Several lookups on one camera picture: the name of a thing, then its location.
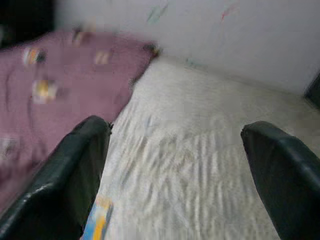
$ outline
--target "white bedsheet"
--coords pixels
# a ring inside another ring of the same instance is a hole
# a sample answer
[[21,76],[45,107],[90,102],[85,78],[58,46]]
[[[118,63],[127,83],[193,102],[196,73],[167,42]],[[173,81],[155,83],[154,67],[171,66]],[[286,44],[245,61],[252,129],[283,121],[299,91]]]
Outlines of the white bedsheet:
[[296,95],[154,61],[114,123],[99,195],[108,240],[276,240],[242,145],[264,120],[320,156],[320,114]]

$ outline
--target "pink blanket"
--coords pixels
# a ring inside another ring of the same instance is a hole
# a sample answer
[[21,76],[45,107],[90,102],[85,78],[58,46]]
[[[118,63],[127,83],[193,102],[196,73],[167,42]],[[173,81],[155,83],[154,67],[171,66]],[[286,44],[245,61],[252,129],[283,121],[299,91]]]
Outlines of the pink blanket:
[[[73,127],[90,115],[113,122],[129,102],[130,84],[153,58],[146,42],[110,33],[92,33],[79,46],[74,32],[54,32],[0,53],[0,208],[8,182],[30,172]],[[26,48],[45,51],[40,64],[25,65]],[[107,62],[97,64],[97,55]],[[32,87],[39,76],[58,86],[56,99],[37,104]]]

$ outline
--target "wrinkled fabric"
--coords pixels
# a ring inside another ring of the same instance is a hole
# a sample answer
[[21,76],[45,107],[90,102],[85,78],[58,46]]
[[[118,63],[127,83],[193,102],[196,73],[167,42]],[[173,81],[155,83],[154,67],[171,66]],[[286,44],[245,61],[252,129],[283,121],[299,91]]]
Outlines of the wrinkled fabric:
[[[73,37],[74,32],[53,32],[0,53],[0,140],[10,136],[18,143],[15,155],[2,153],[0,191],[6,181],[21,178],[47,159],[83,119],[96,115],[113,122],[131,98],[130,83],[153,57],[146,42],[124,35],[90,33],[79,46],[72,44]],[[44,62],[25,65],[27,48],[44,51]],[[100,52],[109,55],[105,64],[95,63]],[[32,87],[42,78],[59,90],[56,99],[36,104]],[[5,200],[1,192],[0,208]]]
[[241,140],[259,120],[320,156],[320,114],[300,96],[160,58],[114,123],[99,195],[107,240],[278,240]]

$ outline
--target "wall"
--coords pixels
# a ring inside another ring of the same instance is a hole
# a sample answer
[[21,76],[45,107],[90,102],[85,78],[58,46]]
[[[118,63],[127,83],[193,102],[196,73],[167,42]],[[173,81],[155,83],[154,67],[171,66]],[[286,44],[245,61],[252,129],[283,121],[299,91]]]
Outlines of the wall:
[[142,34],[190,65],[302,95],[320,70],[319,9],[319,0],[62,0],[56,23]]

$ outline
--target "purple blanket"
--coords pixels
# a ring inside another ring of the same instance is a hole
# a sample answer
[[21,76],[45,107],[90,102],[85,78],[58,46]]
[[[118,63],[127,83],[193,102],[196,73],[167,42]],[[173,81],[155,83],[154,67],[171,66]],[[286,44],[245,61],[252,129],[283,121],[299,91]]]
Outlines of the purple blanket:
[[[0,212],[12,186],[45,161],[76,124],[90,115],[116,119],[131,98],[130,84],[153,58],[146,42],[91,33],[75,45],[74,34],[50,33],[0,53]],[[45,59],[25,65],[26,48],[41,49]],[[32,97],[39,78],[58,87],[46,104]]]

